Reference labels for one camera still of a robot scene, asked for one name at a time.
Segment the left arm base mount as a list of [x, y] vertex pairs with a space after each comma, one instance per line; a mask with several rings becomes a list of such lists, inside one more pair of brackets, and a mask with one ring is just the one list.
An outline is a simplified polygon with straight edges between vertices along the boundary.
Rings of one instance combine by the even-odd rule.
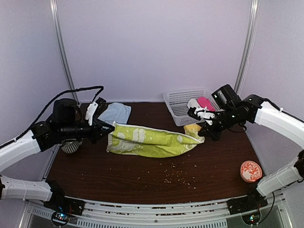
[[85, 206], [83, 200], [66, 197], [63, 189], [54, 180], [46, 180], [46, 183], [50, 186], [51, 198], [48, 201], [43, 201], [44, 207], [72, 216], [82, 215]]

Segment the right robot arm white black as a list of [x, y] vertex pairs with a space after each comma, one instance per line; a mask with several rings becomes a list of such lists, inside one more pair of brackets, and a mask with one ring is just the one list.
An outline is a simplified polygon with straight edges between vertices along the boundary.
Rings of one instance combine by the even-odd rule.
[[[267, 98], [249, 95], [240, 99], [233, 88], [227, 84], [212, 93], [212, 97], [221, 109], [213, 117], [204, 118], [199, 136], [209, 137], [218, 141], [221, 132], [231, 129], [234, 125], [244, 127], [246, 122], [267, 127], [303, 148], [304, 122], [285, 112]], [[246, 209], [254, 209], [262, 201], [262, 196], [304, 180], [304, 152], [286, 166], [263, 177], [256, 186], [256, 191], [244, 198]]]

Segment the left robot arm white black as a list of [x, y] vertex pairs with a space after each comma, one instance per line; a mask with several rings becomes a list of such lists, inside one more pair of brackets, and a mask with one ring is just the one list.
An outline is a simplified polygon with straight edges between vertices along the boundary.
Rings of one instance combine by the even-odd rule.
[[[76, 100], [56, 100], [47, 120], [33, 124], [21, 137], [0, 147], [0, 169], [3, 171], [24, 158], [70, 140], [89, 139], [96, 143], [114, 130], [112, 125], [98, 119], [105, 103], [104, 99], [98, 98], [82, 114]], [[0, 177], [0, 198], [49, 201], [58, 211], [68, 207], [67, 198], [55, 183], [18, 180], [3, 175]]]

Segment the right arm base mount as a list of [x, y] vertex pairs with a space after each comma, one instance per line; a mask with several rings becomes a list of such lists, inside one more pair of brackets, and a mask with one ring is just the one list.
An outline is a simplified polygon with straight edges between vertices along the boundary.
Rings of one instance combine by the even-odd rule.
[[266, 197], [262, 196], [256, 189], [250, 189], [246, 196], [231, 198], [227, 201], [230, 215], [248, 212], [267, 205]]

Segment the green patterned towel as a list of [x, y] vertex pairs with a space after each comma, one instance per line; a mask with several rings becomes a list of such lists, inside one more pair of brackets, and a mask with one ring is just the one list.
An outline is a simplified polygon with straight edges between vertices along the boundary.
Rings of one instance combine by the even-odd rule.
[[145, 126], [114, 122], [115, 130], [108, 135], [107, 152], [138, 155], [149, 158], [169, 158], [183, 155], [205, 142], [198, 133], [198, 124], [184, 126], [184, 133]]

